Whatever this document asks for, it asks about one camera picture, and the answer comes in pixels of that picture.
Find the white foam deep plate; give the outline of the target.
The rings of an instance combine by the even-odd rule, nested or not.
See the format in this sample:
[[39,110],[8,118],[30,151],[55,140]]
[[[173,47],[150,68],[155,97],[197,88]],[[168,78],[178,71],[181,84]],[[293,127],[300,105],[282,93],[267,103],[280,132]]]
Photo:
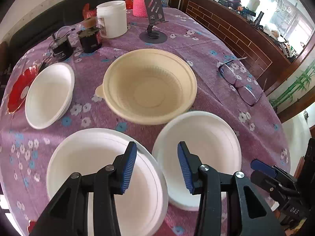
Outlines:
[[[51,199],[73,172],[93,174],[123,154],[133,139],[112,129],[91,128],[64,139],[47,168],[46,189]],[[122,235],[154,235],[168,208],[167,184],[156,160],[137,143],[137,157],[124,195],[115,196]]]

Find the cream plastic bowl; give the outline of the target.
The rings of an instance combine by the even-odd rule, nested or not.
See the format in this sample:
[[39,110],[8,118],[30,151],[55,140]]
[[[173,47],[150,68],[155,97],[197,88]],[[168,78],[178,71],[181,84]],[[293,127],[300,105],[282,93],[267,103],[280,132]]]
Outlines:
[[197,81],[188,63],[175,54],[140,49],[116,59],[95,94],[129,122],[162,125],[192,106]]

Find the small white foam bowl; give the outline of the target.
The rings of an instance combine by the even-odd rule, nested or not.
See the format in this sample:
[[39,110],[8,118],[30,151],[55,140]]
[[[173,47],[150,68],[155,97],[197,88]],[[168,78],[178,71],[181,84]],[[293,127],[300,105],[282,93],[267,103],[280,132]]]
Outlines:
[[34,129],[45,129],[68,110],[75,85],[72,67],[59,62],[46,67],[32,82],[25,101],[25,115]]

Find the purple floral tablecloth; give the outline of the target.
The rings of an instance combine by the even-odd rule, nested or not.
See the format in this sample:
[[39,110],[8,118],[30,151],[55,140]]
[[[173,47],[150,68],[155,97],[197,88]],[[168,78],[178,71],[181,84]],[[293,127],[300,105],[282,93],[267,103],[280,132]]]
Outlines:
[[[192,110],[203,110],[225,120],[238,137],[242,151],[242,170],[251,174],[250,162],[257,158],[290,171],[290,154],[281,122],[267,97],[248,106],[234,87],[221,77],[217,67],[235,57],[215,35],[185,13],[164,9],[167,22],[158,25],[168,35],[156,49],[171,52],[194,71],[197,95]],[[74,54],[67,60],[75,73],[72,103],[65,115],[49,128],[29,126],[25,109],[8,113],[8,96],[17,78],[31,65],[49,56],[51,38],[32,45],[18,55],[1,103],[1,185],[20,230],[27,234],[30,220],[36,220],[47,205],[46,171],[56,147],[67,136],[87,128],[109,128],[125,133],[151,150],[162,126],[127,122],[114,114],[106,102],[95,96],[106,69],[121,55],[135,49],[150,49],[139,39],[147,19],[127,12],[128,30],[116,39],[104,40],[102,47],[85,54],[75,34],[70,36]]]

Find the brick pattern wooden counter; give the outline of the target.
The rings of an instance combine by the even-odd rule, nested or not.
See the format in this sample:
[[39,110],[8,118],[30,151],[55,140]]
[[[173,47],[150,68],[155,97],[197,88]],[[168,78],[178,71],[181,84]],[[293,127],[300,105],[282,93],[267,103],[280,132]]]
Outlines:
[[271,38],[232,10],[213,0],[169,0],[217,36],[235,56],[245,55],[245,67],[265,84],[270,95],[298,69],[314,49],[314,37],[294,61],[289,61]]

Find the small red glass dish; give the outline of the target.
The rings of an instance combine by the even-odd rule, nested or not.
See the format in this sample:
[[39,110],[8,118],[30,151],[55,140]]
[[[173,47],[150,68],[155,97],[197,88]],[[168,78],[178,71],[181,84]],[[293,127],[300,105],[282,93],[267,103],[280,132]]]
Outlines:
[[28,67],[13,84],[10,95],[8,96],[7,111],[15,113],[24,103],[28,90],[38,75],[38,66],[32,65]]

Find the black ink bottle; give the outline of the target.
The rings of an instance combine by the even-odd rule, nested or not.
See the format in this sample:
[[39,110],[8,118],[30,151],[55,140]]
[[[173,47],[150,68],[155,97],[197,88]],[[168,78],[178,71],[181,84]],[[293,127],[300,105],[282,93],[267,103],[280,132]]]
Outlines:
[[58,37],[57,34],[52,34],[53,41],[49,44],[49,51],[56,61],[65,61],[73,54],[73,48],[68,39],[73,30],[74,28],[68,30],[61,37]]

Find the black phone stand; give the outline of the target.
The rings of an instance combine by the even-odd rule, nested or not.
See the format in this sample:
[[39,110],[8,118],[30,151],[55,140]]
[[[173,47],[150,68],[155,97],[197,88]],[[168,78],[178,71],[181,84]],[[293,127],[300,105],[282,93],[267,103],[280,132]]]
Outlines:
[[168,36],[158,30],[153,30],[153,27],[159,23],[166,23],[164,17],[161,0],[145,0],[146,12],[148,15],[148,27],[142,32],[139,37],[145,43],[161,44],[167,41]]

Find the dark jar with red label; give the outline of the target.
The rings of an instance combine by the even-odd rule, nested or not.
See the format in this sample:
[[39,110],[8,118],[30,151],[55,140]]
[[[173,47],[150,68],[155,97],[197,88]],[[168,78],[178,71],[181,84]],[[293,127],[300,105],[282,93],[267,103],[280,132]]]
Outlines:
[[97,18],[90,17],[83,21],[84,30],[79,30],[77,36],[84,53],[93,53],[101,46],[100,29],[97,27]]

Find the white plastic jar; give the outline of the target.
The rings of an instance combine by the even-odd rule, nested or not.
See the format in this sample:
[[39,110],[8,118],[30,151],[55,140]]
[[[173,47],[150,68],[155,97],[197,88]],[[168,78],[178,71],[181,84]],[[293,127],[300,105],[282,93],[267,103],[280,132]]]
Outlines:
[[102,38],[113,39],[127,32],[125,1],[110,1],[97,6],[97,20]]

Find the black sofa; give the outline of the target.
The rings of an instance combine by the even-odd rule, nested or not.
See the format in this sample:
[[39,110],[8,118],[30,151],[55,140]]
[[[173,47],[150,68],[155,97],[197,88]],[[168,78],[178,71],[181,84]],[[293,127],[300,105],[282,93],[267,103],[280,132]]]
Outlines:
[[114,0],[48,0],[22,17],[4,36],[1,47],[1,61],[14,66],[32,47],[49,37],[54,31],[65,25],[83,20],[83,7],[97,5]]

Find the purple frame eyeglasses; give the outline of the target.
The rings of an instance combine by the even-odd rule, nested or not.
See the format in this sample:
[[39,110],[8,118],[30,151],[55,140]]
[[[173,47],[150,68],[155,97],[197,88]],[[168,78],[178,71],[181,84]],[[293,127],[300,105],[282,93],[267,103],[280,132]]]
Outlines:
[[253,107],[262,97],[263,92],[265,91],[265,87],[266,87],[266,83],[268,79],[265,80],[262,87],[262,91],[260,92],[259,95],[255,94],[251,87],[243,84],[241,82],[242,77],[237,75],[234,72],[234,67],[232,65],[233,64],[235,65],[235,61],[245,60],[246,58],[247,57],[245,56],[245,57],[231,59],[224,63],[220,62],[218,66],[218,72],[224,78],[224,80],[230,84],[230,86],[232,87],[232,90],[236,91],[238,95],[240,96],[240,98],[242,98],[242,100],[247,105],[249,105],[250,107]]

